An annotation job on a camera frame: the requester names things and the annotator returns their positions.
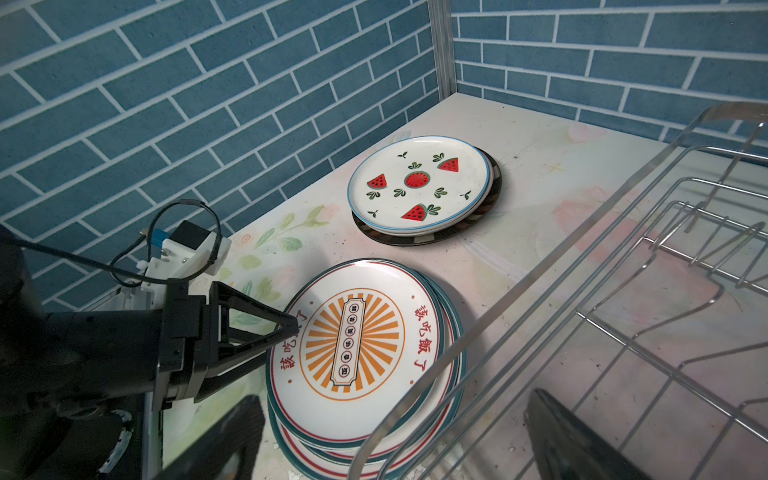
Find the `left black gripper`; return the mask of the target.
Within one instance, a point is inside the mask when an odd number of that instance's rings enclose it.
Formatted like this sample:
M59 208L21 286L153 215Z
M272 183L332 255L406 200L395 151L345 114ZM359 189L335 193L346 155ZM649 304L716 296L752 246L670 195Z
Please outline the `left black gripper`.
M267 328L230 325L234 313ZM43 398L59 414L92 414L119 399L152 393L154 410L182 399L201 402L263 366L269 351L299 332L298 319L222 283L208 302L181 284L154 310L49 314L54 345L72 356Z

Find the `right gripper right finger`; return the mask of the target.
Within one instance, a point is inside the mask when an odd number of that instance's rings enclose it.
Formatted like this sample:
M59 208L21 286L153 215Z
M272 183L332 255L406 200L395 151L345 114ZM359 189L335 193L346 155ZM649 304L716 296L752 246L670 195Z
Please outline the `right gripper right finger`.
M525 418L543 479L649 477L544 389L530 393Z

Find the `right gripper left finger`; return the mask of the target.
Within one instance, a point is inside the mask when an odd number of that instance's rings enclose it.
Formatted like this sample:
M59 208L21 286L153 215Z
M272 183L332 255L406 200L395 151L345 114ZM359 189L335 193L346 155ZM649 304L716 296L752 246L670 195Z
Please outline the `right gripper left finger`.
M155 479L251 479L265 423L260 399L244 397Z

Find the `patterned brown white plate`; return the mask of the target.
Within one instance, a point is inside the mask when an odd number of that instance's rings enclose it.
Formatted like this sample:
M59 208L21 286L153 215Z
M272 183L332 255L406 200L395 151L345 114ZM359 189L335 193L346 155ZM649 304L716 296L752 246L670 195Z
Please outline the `patterned brown white plate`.
M439 303L443 307L443 311L450 322L452 335L463 335L464 328L461 324L458 311L445 290L426 275L420 273L419 276L433 289L439 298ZM447 429L448 421L452 420L458 412L462 397L462 393L458 394L451 400L451 403L447 407L443 408L442 413L433 423L431 430L415 443L415 451L410 454L400 455L396 458L394 465L387 469L387 472L384 475L385 479L398 479L406 472L407 463L413 459L437 433L442 433ZM275 401L271 398L271 394L268 394L267 405L268 418L276 442L288 461L298 469L300 473L310 479L347 479L351 461L335 463L319 455L293 436L288 429L283 426L282 421L278 419L278 408L275 406Z

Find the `dark patterned rim plate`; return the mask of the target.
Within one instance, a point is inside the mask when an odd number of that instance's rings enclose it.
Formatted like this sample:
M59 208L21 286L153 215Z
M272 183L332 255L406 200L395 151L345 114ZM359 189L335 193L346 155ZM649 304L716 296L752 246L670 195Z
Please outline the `dark patterned rim plate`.
M415 247L424 246L441 242L451 237L463 234L466 230L478 224L483 218L490 215L494 205L501 196L503 186L502 172L497 161L487 151L482 148L479 151L486 157L491 164L493 180L485 200L470 213L468 217L458 223L438 230L434 233L420 234L416 236L394 236L381 233L363 222L354 212L351 213L352 219L358 230L367 238L383 245L395 247Z

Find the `strawberry print blue rim plate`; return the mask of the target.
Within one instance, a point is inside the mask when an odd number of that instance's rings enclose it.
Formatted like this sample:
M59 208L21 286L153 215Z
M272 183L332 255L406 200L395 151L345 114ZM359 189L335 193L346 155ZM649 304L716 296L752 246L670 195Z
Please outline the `strawberry print blue rim plate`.
M352 212L373 229L416 236L466 217L485 198L490 164L471 144L421 136L368 156L347 186Z

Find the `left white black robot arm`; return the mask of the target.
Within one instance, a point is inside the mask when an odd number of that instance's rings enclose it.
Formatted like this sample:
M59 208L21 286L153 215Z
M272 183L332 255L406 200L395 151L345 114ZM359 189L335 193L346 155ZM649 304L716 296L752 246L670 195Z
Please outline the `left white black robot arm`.
M184 224L166 259L138 279L147 309L48 312L24 258L1 234L1 475L5 479L234 479L250 476L265 415L247 396L169 467L161 418L261 367L297 334L294 316L220 281L190 281L227 252L219 233Z

